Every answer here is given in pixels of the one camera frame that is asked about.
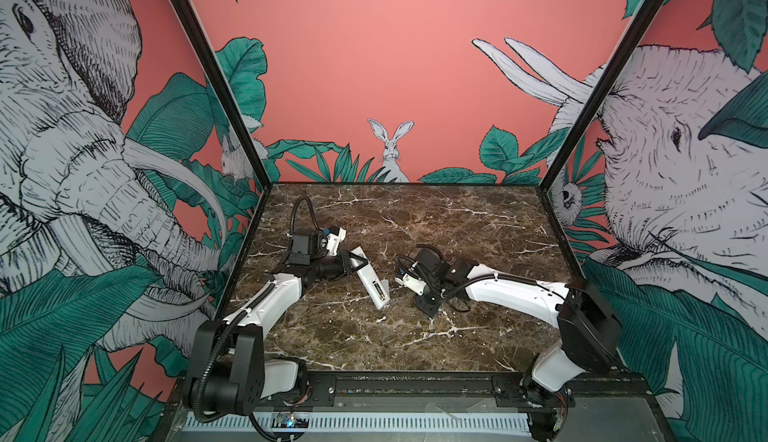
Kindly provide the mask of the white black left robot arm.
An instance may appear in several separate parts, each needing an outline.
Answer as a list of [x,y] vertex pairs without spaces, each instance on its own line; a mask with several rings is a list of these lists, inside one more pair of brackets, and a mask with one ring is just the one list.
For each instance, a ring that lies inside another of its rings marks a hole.
[[365,256],[338,245],[338,238],[324,231],[292,235],[280,263],[255,296],[230,315],[197,329],[183,387],[184,404],[197,421],[250,416],[271,396],[287,406],[306,400],[311,392],[306,365],[296,358],[268,361],[264,339],[313,283],[370,266]]

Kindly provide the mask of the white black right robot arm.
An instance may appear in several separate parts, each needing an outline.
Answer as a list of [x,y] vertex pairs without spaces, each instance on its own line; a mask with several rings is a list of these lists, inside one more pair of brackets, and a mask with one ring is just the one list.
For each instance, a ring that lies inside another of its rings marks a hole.
[[547,398],[583,373],[605,374],[618,365],[622,324],[599,289],[583,278],[549,282],[499,271],[472,259],[449,262],[429,244],[399,264],[415,305],[429,317],[460,299],[499,305],[556,328],[560,339],[540,353],[520,382],[529,400]]

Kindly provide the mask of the white remote control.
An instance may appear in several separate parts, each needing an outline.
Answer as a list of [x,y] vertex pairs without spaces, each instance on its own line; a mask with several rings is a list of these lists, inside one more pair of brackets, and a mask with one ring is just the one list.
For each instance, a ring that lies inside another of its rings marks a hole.
[[350,262],[354,273],[360,278],[375,308],[381,310],[386,307],[391,300],[389,283],[377,275],[361,246],[351,250]]

